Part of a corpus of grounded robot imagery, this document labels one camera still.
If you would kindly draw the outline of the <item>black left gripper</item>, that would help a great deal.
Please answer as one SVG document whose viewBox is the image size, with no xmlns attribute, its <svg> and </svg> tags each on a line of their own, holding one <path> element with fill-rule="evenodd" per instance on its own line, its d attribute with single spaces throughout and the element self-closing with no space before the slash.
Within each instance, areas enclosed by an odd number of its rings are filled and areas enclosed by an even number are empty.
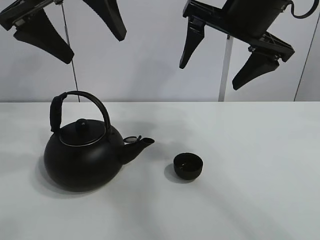
<svg viewBox="0 0 320 240">
<path fill-rule="evenodd" d="M 62 1 L 16 0 L 0 12 L 0 25 L 6 31 L 16 26 L 16 32 L 13 34 L 16 40 L 40 48 L 69 64 L 75 54 L 43 10 L 52 3 L 61 5 Z"/>
</svg>

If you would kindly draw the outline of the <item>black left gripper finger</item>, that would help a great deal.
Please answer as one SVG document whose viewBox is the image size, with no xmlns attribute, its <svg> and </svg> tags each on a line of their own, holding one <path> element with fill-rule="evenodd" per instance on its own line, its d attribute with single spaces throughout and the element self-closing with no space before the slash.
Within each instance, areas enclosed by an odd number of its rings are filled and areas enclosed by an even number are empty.
<svg viewBox="0 0 320 240">
<path fill-rule="evenodd" d="M 84 0 L 84 2 L 103 20 L 118 41 L 123 41 L 127 29 L 116 0 Z"/>
</svg>

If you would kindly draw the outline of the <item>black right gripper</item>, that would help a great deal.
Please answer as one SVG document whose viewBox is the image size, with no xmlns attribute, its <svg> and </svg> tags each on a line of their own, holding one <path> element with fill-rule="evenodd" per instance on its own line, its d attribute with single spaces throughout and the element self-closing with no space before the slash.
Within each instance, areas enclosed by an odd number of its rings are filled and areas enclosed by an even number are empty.
<svg viewBox="0 0 320 240">
<path fill-rule="evenodd" d="M 287 0 L 228 0 L 218 8 L 188 0 L 182 14 L 188 24 L 179 68 L 186 67 L 205 38 L 205 26 L 210 26 L 251 45 L 248 48 L 250 57 L 232 80 L 234 90 L 275 71 L 279 67 L 279 58 L 287 62 L 295 53 L 290 44 L 267 31 L 287 4 Z"/>
</svg>

